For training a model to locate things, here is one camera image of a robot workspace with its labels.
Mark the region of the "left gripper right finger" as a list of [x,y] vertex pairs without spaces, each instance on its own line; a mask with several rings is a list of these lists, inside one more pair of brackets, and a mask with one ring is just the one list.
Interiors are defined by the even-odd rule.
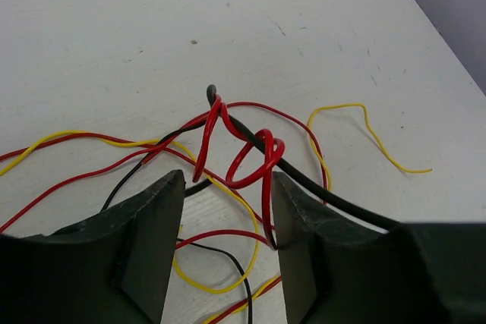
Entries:
[[272,183],[290,323],[483,323],[485,226],[404,223],[381,234]]

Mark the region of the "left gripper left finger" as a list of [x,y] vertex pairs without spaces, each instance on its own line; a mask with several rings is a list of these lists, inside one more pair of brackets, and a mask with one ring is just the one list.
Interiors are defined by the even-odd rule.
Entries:
[[185,198],[174,170],[50,235],[1,237],[3,323],[158,323]]

